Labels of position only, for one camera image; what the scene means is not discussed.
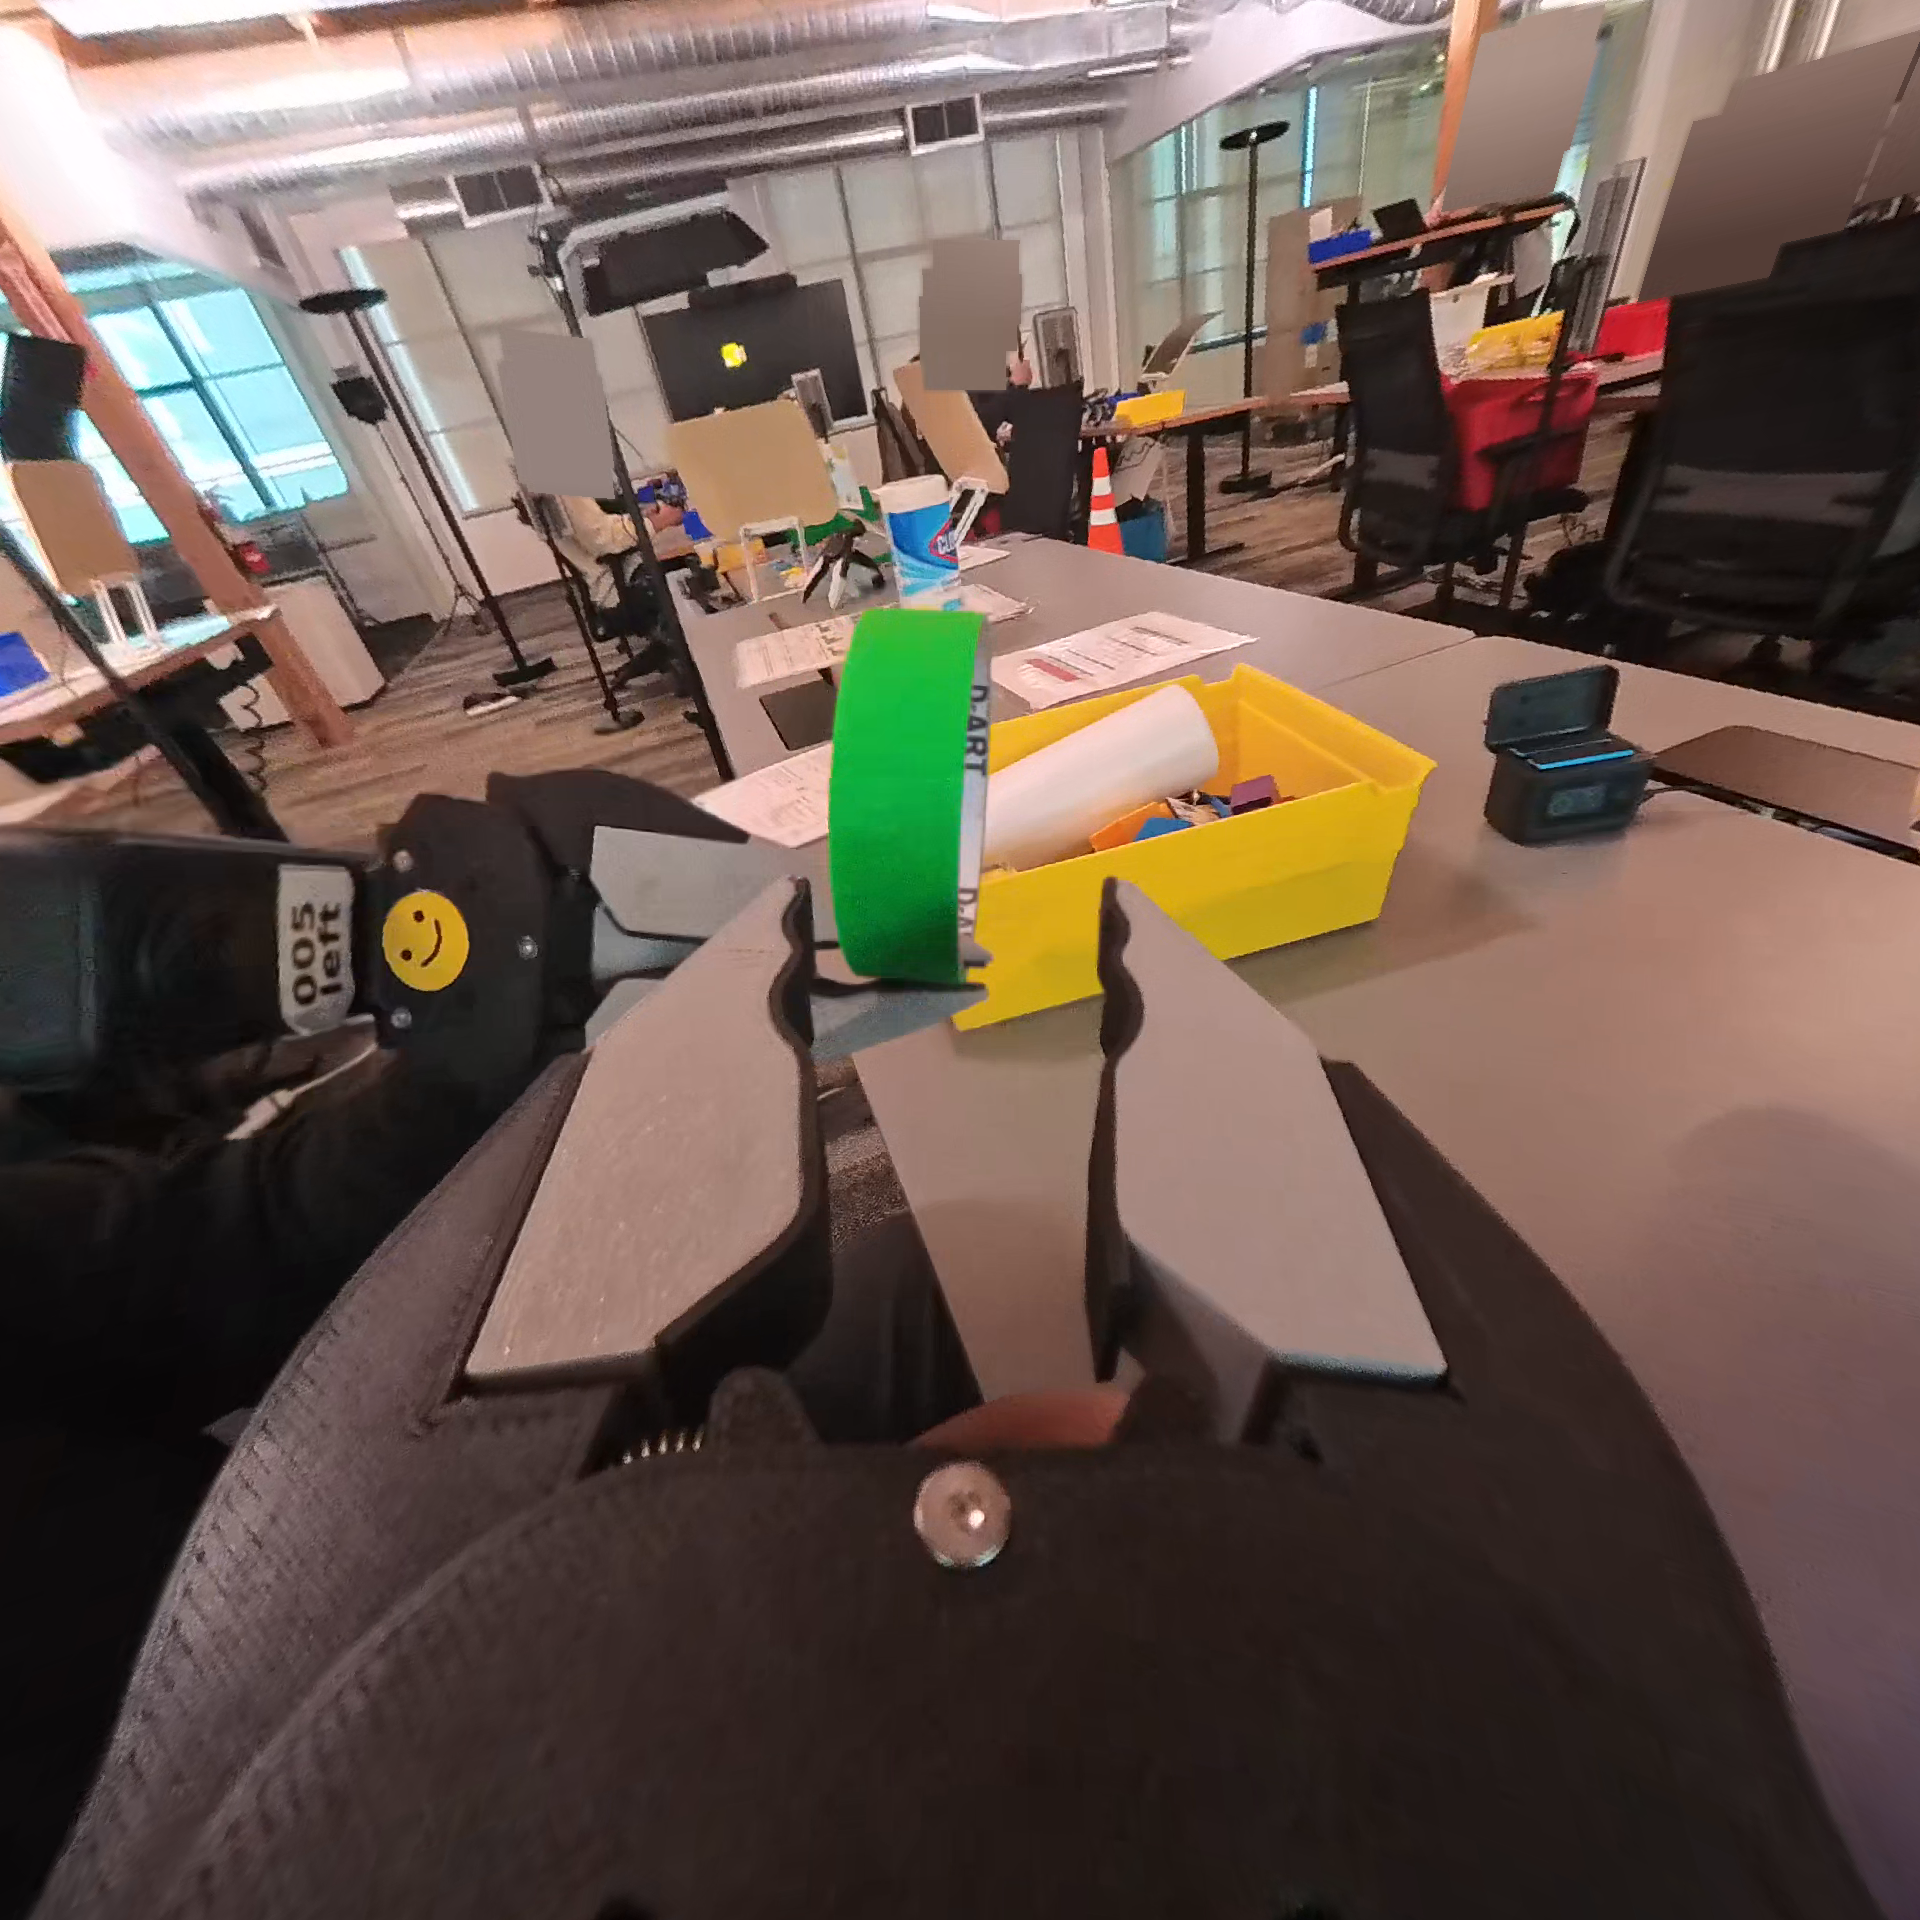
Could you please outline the red crate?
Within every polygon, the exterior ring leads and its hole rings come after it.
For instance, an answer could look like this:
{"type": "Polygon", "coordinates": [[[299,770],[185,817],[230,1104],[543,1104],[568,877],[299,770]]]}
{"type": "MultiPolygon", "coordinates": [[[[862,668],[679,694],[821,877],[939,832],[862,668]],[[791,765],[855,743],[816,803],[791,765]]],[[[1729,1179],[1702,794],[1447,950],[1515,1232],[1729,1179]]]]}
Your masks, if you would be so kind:
{"type": "Polygon", "coordinates": [[[1448,508],[1481,514],[1497,497],[1574,490],[1596,389],[1596,367],[1561,372],[1553,392],[1548,372],[1441,377],[1460,449],[1448,508]]]}

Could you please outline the person's left forearm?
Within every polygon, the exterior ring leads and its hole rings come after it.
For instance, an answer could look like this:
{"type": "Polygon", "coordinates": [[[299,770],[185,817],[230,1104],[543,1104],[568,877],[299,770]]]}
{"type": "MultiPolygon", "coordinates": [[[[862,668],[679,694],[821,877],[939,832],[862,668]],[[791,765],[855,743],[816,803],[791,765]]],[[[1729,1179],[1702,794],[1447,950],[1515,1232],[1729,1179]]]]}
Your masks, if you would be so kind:
{"type": "Polygon", "coordinates": [[[3,1094],[3,1519],[246,1405],[548,1062],[371,1051],[246,1139],[3,1094]]]}

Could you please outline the black flat pad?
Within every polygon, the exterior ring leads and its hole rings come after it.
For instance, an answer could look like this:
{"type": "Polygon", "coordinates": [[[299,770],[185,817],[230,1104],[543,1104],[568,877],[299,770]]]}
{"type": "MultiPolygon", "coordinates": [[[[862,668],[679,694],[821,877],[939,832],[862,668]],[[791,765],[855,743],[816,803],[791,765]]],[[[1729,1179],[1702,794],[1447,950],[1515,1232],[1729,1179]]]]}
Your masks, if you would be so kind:
{"type": "Polygon", "coordinates": [[[1920,774],[1879,756],[1726,726],[1658,749],[1653,774],[1870,851],[1920,858],[1920,774]]]}

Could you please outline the green tape roll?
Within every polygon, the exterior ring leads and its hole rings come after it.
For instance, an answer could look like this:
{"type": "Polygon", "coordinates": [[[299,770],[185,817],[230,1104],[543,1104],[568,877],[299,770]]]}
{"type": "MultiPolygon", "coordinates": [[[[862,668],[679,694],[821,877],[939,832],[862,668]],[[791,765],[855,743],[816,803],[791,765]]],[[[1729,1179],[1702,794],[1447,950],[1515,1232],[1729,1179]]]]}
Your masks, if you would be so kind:
{"type": "Polygon", "coordinates": [[[874,610],[841,668],[829,884],[855,976],[970,989],[992,657],[977,610],[874,610]]]}

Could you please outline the black charger case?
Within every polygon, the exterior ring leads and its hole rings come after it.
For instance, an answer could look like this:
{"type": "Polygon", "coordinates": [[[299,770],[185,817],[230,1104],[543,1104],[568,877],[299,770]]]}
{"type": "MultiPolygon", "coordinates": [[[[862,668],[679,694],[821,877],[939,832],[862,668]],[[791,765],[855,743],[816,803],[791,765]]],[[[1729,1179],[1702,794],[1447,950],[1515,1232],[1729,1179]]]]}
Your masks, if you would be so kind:
{"type": "Polygon", "coordinates": [[[1653,757],[1609,730],[1613,696],[1613,663],[1499,685],[1481,723],[1481,825],[1526,847],[1626,828],[1653,757]]]}

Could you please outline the black office chair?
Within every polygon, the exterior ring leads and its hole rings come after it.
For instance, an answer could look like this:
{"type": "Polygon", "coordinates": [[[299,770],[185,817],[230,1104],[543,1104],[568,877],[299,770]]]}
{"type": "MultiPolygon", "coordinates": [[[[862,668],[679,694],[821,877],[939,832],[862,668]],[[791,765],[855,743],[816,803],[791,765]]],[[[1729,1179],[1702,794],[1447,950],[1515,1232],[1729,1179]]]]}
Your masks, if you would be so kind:
{"type": "Polygon", "coordinates": [[[1761,281],[1676,293],[1661,396],[1602,536],[1606,648],[1752,635],[1809,675],[1914,615],[1914,224],[1786,243],[1761,281]]]}
{"type": "Polygon", "coordinates": [[[1448,508],[1456,428],[1441,400],[1428,293],[1341,306],[1352,449],[1338,504],[1338,543],[1355,561],[1347,599],[1437,573],[1435,610],[1456,601],[1456,573],[1499,573],[1499,610],[1521,584],[1526,536],[1539,518],[1576,514],[1583,487],[1497,497],[1493,513],[1448,508]]]}

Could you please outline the black studio softbox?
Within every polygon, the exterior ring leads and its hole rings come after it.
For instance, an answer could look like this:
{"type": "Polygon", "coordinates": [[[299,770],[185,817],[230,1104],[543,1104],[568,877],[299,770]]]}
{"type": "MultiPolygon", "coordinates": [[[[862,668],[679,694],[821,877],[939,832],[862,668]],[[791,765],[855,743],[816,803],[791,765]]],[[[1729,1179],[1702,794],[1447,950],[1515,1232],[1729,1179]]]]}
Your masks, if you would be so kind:
{"type": "Polygon", "coordinates": [[[639,308],[690,288],[711,271],[732,271],[764,256],[764,241],[728,206],[695,206],[649,226],[623,226],[586,241],[581,308],[590,317],[639,308]]]}

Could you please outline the tilted tan board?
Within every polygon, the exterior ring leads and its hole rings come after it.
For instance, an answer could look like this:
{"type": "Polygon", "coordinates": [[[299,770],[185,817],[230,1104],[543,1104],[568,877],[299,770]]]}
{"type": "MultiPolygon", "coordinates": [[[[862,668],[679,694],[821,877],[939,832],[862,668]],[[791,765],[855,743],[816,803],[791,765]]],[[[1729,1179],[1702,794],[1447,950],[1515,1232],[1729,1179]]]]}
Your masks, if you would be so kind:
{"type": "Polygon", "coordinates": [[[966,392],[931,389],[918,355],[893,372],[893,389],[907,420],[949,484],[980,484],[987,494],[1004,490],[998,443],[966,392]]]}

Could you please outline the printed paper sheet red marks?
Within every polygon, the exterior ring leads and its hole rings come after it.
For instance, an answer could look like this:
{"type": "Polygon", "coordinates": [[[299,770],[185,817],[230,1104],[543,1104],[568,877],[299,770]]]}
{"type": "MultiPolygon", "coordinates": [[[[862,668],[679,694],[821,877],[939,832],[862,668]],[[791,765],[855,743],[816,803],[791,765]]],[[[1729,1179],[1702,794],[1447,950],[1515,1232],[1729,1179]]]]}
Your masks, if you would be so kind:
{"type": "Polygon", "coordinates": [[[1023,648],[992,661],[992,685],[1023,700],[1023,710],[1056,710],[1092,700],[1131,685],[1153,685],[1191,670],[1198,661],[1217,661],[1254,648],[1254,635],[1223,632],[1183,615],[1127,615],[1089,628],[1068,637],[1023,648]]]}

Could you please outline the yellow plastic bin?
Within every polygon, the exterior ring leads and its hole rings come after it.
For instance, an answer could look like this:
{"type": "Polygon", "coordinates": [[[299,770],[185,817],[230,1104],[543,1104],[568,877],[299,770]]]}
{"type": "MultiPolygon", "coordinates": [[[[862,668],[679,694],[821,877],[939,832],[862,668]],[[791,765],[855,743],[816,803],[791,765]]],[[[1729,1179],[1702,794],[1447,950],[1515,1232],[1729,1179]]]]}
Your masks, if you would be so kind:
{"type": "MultiPolygon", "coordinates": [[[[1206,713],[1220,774],[1131,810],[1166,807],[1191,828],[1118,851],[1083,845],[1033,870],[986,870],[977,944],[987,963],[977,980],[987,992],[952,1017],[959,1036],[1096,992],[1096,906],[1110,877],[1131,880],[1220,959],[1378,917],[1435,757],[1250,663],[1217,685],[1169,685],[1206,713]],[[1228,790],[1254,774],[1273,774],[1288,803],[1228,822],[1228,790]]],[[[1149,694],[998,723],[987,765],[1000,770],[1149,694]]]]}

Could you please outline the black white tool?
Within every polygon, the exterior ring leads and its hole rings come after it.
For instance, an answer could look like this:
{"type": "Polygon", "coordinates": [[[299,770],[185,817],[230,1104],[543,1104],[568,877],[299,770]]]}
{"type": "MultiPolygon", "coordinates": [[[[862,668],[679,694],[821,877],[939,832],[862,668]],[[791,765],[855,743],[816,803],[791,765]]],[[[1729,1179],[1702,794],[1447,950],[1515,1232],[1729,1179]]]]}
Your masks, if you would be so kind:
{"type": "Polygon", "coordinates": [[[841,610],[847,599],[865,599],[889,584],[889,543],[870,514],[838,514],[829,529],[807,533],[802,548],[802,601],[841,610]]]}

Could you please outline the black light stand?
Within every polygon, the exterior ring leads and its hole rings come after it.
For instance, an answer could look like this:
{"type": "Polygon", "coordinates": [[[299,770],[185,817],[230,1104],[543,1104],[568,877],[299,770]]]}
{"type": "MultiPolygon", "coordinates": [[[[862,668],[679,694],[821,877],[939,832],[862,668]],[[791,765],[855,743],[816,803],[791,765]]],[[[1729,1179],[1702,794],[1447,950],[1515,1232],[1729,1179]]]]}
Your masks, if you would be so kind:
{"type": "Polygon", "coordinates": [[[479,566],[473,558],[473,543],[461,529],[461,514],[459,508],[449,504],[445,494],[445,484],[441,484],[441,469],[427,454],[427,443],[393,377],[393,364],[382,355],[382,347],[375,341],[375,329],[371,329],[371,314],[387,306],[387,293],[375,288],[375,284],[343,284],[343,288],[322,288],[322,293],[305,293],[298,297],[298,308],[307,314],[307,317],[326,317],[326,322],[343,322],[357,347],[357,364],[362,364],[362,377],[347,377],[336,372],[333,377],[333,396],[343,403],[343,411],[348,411],[356,420],[362,426],[394,426],[400,443],[407,446],[407,461],[415,469],[415,484],[426,487],[426,494],[431,497],[426,514],[426,523],[431,523],[431,548],[453,581],[449,588],[449,619],[459,615],[473,615],[481,628],[492,628],[492,635],[502,644],[505,651],[505,668],[496,668],[496,688],[502,700],[524,700],[533,696],[553,670],[555,663],[543,657],[543,661],[533,661],[518,637],[513,637],[513,628],[511,619],[502,615],[502,601],[496,599],[492,581],[485,581],[485,567],[479,566]]]}

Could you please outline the wooden post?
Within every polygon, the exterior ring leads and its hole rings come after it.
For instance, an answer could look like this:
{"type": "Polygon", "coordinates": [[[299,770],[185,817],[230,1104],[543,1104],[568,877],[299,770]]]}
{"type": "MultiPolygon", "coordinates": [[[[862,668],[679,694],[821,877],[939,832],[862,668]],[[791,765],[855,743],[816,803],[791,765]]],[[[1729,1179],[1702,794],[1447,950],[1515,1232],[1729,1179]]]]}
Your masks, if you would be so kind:
{"type": "Polygon", "coordinates": [[[226,558],[226,543],[208,533],[194,487],[175,458],[149,420],[138,396],[116,372],[105,347],[83,314],[83,299],[66,288],[50,248],[22,216],[10,192],[0,199],[0,284],[10,314],[37,340],[60,340],[83,351],[83,411],[105,443],[111,458],[126,469],[138,497],[158,513],[175,558],[191,566],[204,601],[230,621],[246,621],[269,648],[269,680],[290,718],[326,749],[348,743],[348,718],[328,696],[322,670],[305,657],[299,637],[284,628],[284,615],[269,601],[250,601],[250,575],[226,558]]]}

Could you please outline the white plastic bottle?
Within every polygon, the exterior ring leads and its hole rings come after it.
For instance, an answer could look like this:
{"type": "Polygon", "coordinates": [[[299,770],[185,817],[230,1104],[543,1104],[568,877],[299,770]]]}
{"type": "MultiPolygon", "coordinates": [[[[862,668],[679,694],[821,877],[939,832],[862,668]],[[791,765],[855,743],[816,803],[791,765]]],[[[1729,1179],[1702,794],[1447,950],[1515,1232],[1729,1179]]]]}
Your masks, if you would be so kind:
{"type": "Polygon", "coordinates": [[[1118,817],[1217,774],[1220,743],[1206,713],[1186,688],[1163,685],[987,774],[986,866],[1033,870],[1077,858],[1118,817]]]}

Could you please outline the black wall monitor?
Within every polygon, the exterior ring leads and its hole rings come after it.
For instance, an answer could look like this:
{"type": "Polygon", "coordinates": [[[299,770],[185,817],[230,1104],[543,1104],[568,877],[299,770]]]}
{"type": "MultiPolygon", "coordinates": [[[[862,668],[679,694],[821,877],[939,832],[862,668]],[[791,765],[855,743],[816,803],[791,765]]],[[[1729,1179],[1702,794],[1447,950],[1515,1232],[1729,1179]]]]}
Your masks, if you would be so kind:
{"type": "Polygon", "coordinates": [[[643,314],[668,420],[772,403],[816,372],[829,420],[865,420],[847,288],[841,275],[751,275],[690,288],[679,308],[643,314]]]}

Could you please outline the large tan board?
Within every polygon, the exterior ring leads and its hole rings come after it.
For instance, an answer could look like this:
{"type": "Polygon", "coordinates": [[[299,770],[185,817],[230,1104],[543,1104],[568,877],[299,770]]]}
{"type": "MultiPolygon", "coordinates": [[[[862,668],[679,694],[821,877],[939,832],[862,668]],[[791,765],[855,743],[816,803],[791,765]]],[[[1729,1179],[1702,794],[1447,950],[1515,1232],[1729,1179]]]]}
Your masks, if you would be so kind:
{"type": "Polygon", "coordinates": [[[791,396],[672,420],[668,458],[709,541],[739,541],[764,523],[807,533],[841,513],[825,446],[791,396]]]}

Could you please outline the small tan board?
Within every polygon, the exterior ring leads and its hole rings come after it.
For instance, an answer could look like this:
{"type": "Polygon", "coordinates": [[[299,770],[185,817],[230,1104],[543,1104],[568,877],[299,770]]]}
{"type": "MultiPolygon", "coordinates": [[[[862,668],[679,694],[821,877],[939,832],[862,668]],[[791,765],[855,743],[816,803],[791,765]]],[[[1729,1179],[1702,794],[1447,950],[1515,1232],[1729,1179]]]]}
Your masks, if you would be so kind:
{"type": "Polygon", "coordinates": [[[66,599],[135,584],[138,561],[85,461],[7,461],[3,477],[66,599]]]}

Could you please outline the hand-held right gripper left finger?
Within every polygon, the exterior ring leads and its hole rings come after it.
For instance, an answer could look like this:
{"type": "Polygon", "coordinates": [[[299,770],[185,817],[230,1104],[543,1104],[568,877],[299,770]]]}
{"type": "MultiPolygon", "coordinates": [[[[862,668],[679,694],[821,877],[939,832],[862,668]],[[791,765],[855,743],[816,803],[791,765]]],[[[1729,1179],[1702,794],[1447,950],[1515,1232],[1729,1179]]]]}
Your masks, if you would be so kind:
{"type": "Polygon", "coordinates": [[[764,880],[616,980],[466,1354],[469,1390],[711,1390],[791,1370],[833,1297],[811,890],[764,880]]]}

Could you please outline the silver ventilation duct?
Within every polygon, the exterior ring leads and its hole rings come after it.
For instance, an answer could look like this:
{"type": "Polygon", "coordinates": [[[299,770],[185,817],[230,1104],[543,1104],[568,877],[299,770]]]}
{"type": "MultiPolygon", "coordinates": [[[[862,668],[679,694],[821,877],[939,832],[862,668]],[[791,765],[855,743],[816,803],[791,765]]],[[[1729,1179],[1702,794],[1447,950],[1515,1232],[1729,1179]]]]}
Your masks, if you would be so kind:
{"type": "Polygon", "coordinates": [[[66,76],[118,157],[238,206],[1079,81],[1169,47],[1166,6],[400,6],[368,28],[242,28],[66,76]]]}

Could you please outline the wooden standing desk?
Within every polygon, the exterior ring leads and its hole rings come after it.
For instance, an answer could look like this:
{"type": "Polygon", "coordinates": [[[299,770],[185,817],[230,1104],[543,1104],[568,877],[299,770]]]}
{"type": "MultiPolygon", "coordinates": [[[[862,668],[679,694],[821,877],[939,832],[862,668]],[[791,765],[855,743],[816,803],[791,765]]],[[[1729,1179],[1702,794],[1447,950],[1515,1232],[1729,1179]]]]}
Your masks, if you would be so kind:
{"type": "Polygon", "coordinates": [[[1309,243],[1316,293],[1355,306],[1404,288],[1435,297],[1435,347],[1447,377],[1472,372],[1472,340],[1526,308],[1548,275],[1553,224],[1574,216],[1574,199],[1553,189],[1508,206],[1472,206],[1462,216],[1391,203],[1371,216],[1369,248],[1309,243]]]}

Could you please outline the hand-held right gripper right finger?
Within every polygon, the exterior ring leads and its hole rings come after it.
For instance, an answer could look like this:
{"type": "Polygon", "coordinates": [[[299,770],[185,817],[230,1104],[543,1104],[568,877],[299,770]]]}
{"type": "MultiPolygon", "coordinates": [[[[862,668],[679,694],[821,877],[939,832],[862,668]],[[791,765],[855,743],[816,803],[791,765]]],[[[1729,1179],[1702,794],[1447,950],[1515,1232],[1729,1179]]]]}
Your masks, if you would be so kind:
{"type": "Polygon", "coordinates": [[[1437,1390],[1441,1344],[1307,1030],[1121,877],[1096,980],[1096,1376],[1138,1365],[1217,1443],[1265,1437],[1288,1379],[1437,1390]]]}

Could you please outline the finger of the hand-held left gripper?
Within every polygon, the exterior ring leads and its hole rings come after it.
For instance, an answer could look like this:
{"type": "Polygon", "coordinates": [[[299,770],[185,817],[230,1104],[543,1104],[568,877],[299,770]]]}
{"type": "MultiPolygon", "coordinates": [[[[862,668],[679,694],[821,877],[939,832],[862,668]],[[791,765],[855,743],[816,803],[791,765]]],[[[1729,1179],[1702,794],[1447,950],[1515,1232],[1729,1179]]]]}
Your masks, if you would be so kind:
{"type": "Polygon", "coordinates": [[[602,825],[590,839],[590,971],[598,980],[672,971],[777,877],[807,880],[811,939],[838,947],[821,858],[755,836],[711,839],[602,825]]]}
{"type": "Polygon", "coordinates": [[[811,1061],[841,1062],[855,1051],[897,1041],[928,1027],[952,1020],[986,1003],[986,985],[923,985],[923,980],[878,980],[811,971],[811,1061]]]}

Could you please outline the wipes canister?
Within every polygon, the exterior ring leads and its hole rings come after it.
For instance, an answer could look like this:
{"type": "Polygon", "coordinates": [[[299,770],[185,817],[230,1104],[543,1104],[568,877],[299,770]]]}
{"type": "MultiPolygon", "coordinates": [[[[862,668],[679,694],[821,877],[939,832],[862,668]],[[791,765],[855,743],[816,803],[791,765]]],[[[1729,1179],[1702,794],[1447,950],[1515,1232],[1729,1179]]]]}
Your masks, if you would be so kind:
{"type": "Polygon", "coordinates": [[[957,487],[939,473],[893,477],[878,490],[897,605],[959,610],[959,541],[966,523],[966,497],[966,487],[957,487]]]}

